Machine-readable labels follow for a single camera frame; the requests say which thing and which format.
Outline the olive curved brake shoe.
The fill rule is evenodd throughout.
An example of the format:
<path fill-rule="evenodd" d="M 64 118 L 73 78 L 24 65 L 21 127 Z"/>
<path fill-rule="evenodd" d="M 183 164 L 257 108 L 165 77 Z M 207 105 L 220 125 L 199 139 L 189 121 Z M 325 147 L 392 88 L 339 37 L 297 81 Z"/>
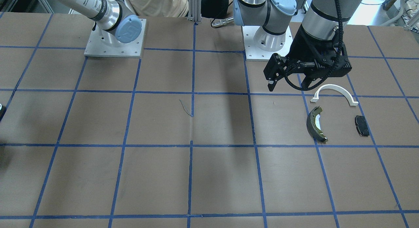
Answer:
<path fill-rule="evenodd" d="M 312 138 L 319 142 L 325 143 L 328 142 L 329 139 L 325 136 L 320 127 L 320 114 L 322 111 L 323 109 L 320 106 L 313 108 L 308 114 L 306 127 Z"/>

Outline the black brake pad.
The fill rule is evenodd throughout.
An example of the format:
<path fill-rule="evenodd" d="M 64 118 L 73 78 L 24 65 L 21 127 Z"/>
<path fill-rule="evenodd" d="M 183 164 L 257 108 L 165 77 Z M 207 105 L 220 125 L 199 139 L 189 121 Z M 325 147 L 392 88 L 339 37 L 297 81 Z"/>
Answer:
<path fill-rule="evenodd" d="M 360 136 L 370 136 L 370 131 L 365 116 L 356 115 L 355 126 Z"/>

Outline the person in beige shirt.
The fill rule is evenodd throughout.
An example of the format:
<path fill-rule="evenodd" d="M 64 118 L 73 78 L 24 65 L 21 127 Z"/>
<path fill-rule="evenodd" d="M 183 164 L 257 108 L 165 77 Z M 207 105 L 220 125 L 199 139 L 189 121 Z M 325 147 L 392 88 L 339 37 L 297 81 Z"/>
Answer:
<path fill-rule="evenodd" d="M 151 17 L 184 17 L 189 11 L 188 0 L 127 0 L 137 15 Z"/>

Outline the aluminium frame post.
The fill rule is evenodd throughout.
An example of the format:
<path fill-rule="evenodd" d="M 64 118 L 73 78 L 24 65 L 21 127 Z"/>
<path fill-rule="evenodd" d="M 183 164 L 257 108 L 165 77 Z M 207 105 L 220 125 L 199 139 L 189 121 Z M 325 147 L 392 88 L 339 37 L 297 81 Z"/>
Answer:
<path fill-rule="evenodd" d="M 201 23 L 201 0 L 188 0 L 189 11 L 188 11 L 188 20 L 193 21 L 197 24 Z"/>

